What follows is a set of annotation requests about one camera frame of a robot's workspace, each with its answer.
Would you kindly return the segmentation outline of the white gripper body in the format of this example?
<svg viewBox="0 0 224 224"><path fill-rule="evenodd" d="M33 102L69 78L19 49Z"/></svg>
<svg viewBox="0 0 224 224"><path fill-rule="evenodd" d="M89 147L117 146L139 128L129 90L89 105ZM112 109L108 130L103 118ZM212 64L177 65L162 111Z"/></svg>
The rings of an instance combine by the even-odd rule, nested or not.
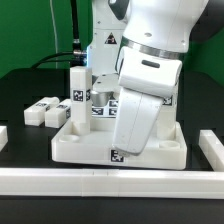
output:
<svg viewBox="0 0 224 224"><path fill-rule="evenodd" d="M182 62L163 59L122 47L119 54L121 87L113 147L128 155L144 150L164 98L170 98Z"/></svg>

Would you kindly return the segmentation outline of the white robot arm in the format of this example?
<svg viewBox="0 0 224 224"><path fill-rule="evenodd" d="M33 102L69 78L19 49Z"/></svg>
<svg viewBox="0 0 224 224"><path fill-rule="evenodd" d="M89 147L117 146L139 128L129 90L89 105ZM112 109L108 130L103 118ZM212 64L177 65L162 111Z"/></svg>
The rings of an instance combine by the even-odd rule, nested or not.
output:
<svg viewBox="0 0 224 224"><path fill-rule="evenodd" d="M224 27L224 0L90 0L93 39L87 66L116 73L121 87L113 147L144 150L163 100L173 95L189 41Z"/></svg>

